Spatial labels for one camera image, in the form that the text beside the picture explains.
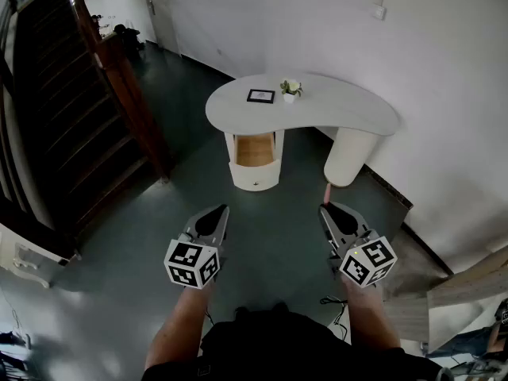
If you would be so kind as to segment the large white wooden drawer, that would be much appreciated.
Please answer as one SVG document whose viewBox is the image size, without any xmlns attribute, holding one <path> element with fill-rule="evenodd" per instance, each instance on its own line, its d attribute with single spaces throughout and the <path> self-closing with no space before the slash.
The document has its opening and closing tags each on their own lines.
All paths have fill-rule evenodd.
<svg viewBox="0 0 508 381">
<path fill-rule="evenodd" d="M 279 183 L 283 133 L 239 136 L 226 133 L 233 184 L 244 191 L 265 191 Z"/>
</svg>

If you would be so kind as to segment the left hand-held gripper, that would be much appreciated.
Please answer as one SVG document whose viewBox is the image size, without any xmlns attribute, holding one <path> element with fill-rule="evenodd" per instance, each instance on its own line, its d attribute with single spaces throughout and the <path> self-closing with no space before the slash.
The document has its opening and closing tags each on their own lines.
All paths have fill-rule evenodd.
<svg viewBox="0 0 508 381">
<path fill-rule="evenodd" d="M 215 281 L 226 262 L 222 243 L 228 220 L 227 205 L 207 207 L 192 216 L 186 229 L 171 240 L 164 266 L 174 284 L 202 290 Z"/>
</svg>

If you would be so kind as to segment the white ornate cabinet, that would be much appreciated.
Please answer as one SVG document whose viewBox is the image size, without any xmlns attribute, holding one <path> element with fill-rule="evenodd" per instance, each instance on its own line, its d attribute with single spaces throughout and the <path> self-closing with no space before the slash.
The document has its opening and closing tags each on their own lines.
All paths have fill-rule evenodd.
<svg viewBox="0 0 508 381">
<path fill-rule="evenodd" d="M 58 256 L 0 223 L 0 267 L 21 279 L 39 283 L 48 289 L 51 287 L 51 280 L 44 277 L 41 270 L 42 263 L 52 261 L 66 265 L 72 260 L 81 259 L 82 256 L 77 251 L 74 251 L 70 257 Z"/>
</svg>

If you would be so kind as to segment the dark wooden staircase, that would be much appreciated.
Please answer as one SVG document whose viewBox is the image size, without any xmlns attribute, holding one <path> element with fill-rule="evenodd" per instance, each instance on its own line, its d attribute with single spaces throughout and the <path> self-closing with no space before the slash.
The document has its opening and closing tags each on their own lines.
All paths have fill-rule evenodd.
<svg viewBox="0 0 508 381">
<path fill-rule="evenodd" d="M 1 224 L 70 257 L 123 192 L 173 167 L 121 38 L 85 0 L 0 0 Z"/>
</svg>

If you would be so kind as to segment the person's right forearm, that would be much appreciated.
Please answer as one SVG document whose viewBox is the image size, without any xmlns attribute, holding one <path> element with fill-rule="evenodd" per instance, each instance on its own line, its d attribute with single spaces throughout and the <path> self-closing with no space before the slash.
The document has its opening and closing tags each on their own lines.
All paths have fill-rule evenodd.
<svg viewBox="0 0 508 381">
<path fill-rule="evenodd" d="M 386 314 L 377 288 L 374 285 L 359 287 L 345 276 L 341 279 L 347 294 L 352 345 L 373 351 L 400 348 L 400 338 Z"/>
</svg>

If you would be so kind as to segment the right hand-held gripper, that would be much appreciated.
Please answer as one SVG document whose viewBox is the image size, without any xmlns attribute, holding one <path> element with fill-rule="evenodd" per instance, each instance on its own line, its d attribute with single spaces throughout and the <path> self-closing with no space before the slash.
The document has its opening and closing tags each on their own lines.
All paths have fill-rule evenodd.
<svg viewBox="0 0 508 381">
<path fill-rule="evenodd" d="M 368 223 L 353 208 L 338 202 L 322 203 L 319 219 L 333 249 L 329 263 L 335 276 L 342 274 L 365 288 L 385 278 L 396 264 L 397 256 L 386 237 L 368 230 Z M 349 246 L 349 237 L 359 238 Z"/>
</svg>

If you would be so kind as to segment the white door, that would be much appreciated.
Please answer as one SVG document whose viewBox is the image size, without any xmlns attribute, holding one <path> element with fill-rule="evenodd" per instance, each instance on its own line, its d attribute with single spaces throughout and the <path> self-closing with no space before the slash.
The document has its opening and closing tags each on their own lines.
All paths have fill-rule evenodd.
<svg viewBox="0 0 508 381">
<path fill-rule="evenodd" d="M 172 15 L 169 6 L 169 0 L 153 0 L 156 15 L 152 15 L 152 12 L 149 8 L 148 2 L 146 0 L 148 6 L 148 12 L 152 21 L 152 27 L 154 29 L 154 33 L 156 36 L 156 43 L 169 52 L 173 52 L 176 55 L 180 56 L 179 45 L 177 41 L 177 36 L 175 33 L 175 28 L 172 20 Z"/>
</svg>

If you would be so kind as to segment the light wooden boards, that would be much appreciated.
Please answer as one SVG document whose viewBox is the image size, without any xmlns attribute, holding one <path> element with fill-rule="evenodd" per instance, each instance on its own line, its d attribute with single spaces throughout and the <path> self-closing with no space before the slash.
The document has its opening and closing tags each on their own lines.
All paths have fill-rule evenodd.
<svg viewBox="0 0 508 381">
<path fill-rule="evenodd" d="M 404 340 L 425 342 L 433 352 L 471 330 L 508 298 L 508 245 L 422 296 L 385 302 L 388 317 Z"/>
</svg>

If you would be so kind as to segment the black picture frame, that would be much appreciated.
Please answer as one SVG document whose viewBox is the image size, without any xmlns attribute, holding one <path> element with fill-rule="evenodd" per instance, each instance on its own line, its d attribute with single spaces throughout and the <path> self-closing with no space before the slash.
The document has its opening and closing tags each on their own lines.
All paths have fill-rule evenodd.
<svg viewBox="0 0 508 381">
<path fill-rule="evenodd" d="M 275 101 L 273 90 L 251 89 L 248 93 L 247 102 L 272 104 Z"/>
</svg>

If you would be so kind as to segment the white kidney-shaped desk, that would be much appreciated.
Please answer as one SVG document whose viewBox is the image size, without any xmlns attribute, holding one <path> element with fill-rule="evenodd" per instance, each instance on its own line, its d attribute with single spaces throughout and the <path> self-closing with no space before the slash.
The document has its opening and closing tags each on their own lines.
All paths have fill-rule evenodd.
<svg viewBox="0 0 508 381">
<path fill-rule="evenodd" d="M 351 83 L 322 75 L 300 74 L 303 92 L 294 103 L 283 99 L 274 74 L 250 75 L 219 87 L 206 103 L 206 116 L 216 129 L 254 136 L 307 127 L 332 128 L 333 146 L 324 175 L 335 187 L 346 187 L 358 175 L 380 137 L 390 137 L 400 125 L 394 109 L 379 96 Z M 247 102 L 251 89 L 273 90 L 272 104 Z"/>
</svg>

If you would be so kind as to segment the person's left forearm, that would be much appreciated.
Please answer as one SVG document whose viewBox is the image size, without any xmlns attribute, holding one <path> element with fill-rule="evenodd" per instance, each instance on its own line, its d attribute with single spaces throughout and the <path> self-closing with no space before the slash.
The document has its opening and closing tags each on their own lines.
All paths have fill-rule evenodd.
<svg viewBox="0 0 508 381">
<path fill-rule="evenodd" d="M 156 333 L 144 369 L 168 362 L 188 362 L 198 356 L 202 328 L 215 282 L 201 290 L 185 287 L 172 313 Z"/>
</svg>

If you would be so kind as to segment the person's black shirt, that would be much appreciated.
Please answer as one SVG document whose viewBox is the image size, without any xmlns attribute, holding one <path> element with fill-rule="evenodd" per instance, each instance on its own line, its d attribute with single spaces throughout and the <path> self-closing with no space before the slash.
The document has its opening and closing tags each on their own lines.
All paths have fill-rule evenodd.
<svg viewBox="0 0 508 381">
<path fill-rule="evenodd" d="M 301 314 L 274 310 L 215 324 L 202 354 L 145 370 L 141 381 L 452 381 L 402 348 L 361 349 Z"/>
</svg>

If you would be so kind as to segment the small potted plant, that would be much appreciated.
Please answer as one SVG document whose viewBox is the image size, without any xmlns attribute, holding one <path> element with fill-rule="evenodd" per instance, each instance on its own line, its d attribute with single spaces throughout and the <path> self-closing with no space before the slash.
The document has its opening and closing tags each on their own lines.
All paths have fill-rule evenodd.
<svg viewBox="0 0 508 381">
<path fill-rule="evenodd" d="M 294 103 L 302 95 L 302 84 L 295 79 L 284 79 L 280 83 L 283 99 L 286 103 Z"/>
</svg>

